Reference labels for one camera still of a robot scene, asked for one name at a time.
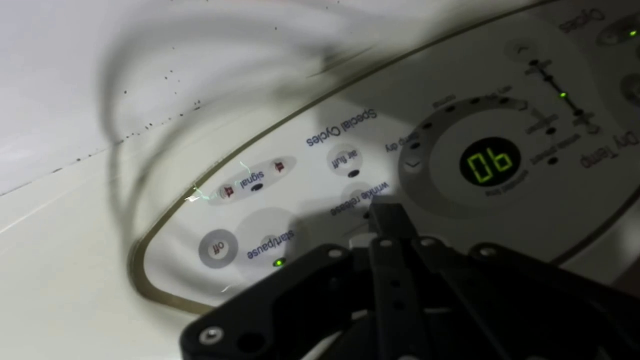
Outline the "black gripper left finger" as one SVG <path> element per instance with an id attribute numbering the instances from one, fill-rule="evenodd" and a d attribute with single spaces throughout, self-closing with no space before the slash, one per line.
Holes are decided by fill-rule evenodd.
<path id="1" fill-rule="evenodd" d="M 405 242 L 415 228 L 400 204 L 372 204 L 370 268 L 377 305 L 377 336 L 382 360 L 427 360 L 427 330 Z"/>

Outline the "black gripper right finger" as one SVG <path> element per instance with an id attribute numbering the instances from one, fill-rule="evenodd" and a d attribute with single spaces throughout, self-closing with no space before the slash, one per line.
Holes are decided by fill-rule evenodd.
<path id="1" fill-rule="evenodd" d="M 500 296 L 500 290 L 467 256 L 441 240 L 419 239 L 413 249 L 420 262 L 455 294 L 499 358 L 524 360 L 527 343 L 521 336 L 517 308 Z"/>

